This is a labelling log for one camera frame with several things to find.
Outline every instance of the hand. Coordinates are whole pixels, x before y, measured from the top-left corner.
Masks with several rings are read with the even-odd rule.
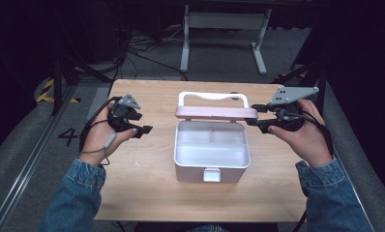
[[[303,111],[315,117],[321,125],[325,125],[312,101],[298,100],[298,102]],[[304,125],[295,132],[276,126],[270,126],[268,131],[288,143],[292,150],[310,166],[324,165],[332,160],[322,133],[316,125],[308,121],[305,121]]]
[[[115,131],[107,122],[108,110],[112,104],[108,104],[99,113],[96,119],[93,121],[94,125],[87,134],[86,141],[80,156],[80,160],[83,160],[91,165],[99,166],[102,161],[110,156],[123,142],[132,138],[137,129],[129,129],[122,132],[117,132],[115,139],[111,142],[110,146],[106,150],[103,149],[105,142],[110,138]]]

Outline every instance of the yellow tape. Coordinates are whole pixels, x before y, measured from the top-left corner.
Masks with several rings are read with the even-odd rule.
[[[39,97],[36,99],[36,102],[54,102],[53,97],[47,97],[47,92],[50,89],[50,87],[53,85],[54,79],[50,78],[50,80],[47,81],[45,84],[42,92],[40,93]],[[81,99],[79,98],[72,98],[70,100],[70,103],[80,103]]]

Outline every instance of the white metal stand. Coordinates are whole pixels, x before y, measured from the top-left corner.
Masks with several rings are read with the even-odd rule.
[[[270,14],[271,10],[266,10],[265,14],[190,13],[189,6],[187,5],[184,14],[184,43],[180,70],[186,72],[189,68],[190,28],[247,29],[259,30],[257,42],[252,43],[252,52],[259,73],[266,74],[267,70],[261,56],[260,48],[268,26]]]

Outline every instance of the white plastic box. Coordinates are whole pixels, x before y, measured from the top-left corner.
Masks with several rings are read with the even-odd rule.
[[[185,106],[185,96],[207,100],[241,99],[243,108]],[[179,181],[237,183],[251,164],[247,132],[236,121],[257,118],[241,94],[182,92],[175,113],[186,119],[178,123],[175,135],[174,162]],[[213,119],[226,121],[192,121]]]

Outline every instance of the person's right hand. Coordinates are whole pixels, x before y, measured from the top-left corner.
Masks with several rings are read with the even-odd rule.
[[[312,101],[298,100],[302,110],[312,115],[321,125],[325,122]],[[316,125],[305,121],[297,131],[292,132],[276,126],[270,126],[268,131],[282,139],[292,150],[310,166],[320,166],[329,163],[332,156],[326,141]]]

